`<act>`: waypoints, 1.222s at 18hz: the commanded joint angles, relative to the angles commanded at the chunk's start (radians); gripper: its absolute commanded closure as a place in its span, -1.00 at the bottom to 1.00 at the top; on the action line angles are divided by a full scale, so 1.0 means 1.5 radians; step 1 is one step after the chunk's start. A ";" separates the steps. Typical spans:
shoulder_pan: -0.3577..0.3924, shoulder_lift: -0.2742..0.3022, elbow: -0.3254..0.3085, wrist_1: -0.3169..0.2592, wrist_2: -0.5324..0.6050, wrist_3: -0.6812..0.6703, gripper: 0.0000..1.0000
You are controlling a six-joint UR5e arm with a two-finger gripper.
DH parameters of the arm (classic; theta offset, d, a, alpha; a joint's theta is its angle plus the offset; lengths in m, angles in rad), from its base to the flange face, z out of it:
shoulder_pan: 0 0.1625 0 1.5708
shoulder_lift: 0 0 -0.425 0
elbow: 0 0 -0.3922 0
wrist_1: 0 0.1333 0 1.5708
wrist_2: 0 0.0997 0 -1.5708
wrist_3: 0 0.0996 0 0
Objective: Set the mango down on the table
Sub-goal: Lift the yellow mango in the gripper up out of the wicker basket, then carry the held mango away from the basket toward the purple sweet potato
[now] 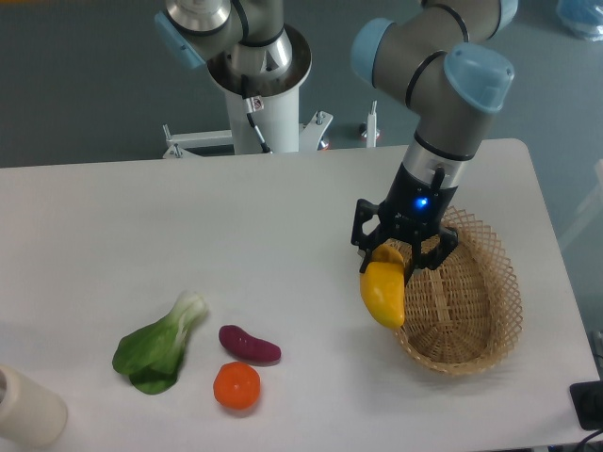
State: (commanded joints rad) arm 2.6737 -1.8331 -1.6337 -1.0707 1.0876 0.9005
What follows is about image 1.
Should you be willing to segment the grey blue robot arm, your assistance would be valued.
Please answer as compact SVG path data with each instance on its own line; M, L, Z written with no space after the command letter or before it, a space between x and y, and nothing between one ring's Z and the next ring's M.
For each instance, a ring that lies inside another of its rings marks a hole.
M503 107L512 64L483 46L515 15L514 1L425 1L405 24L365 24L350 50L354 73L419 117L386 198L356 204L351 242L373 262L390 239L408 244L407 276L438 268L457 232L442 217L461 175ZM315 150L322 134L299 122L312 57L280 1L169 1L155 27L186 66L206 66L223 90L237 153Z

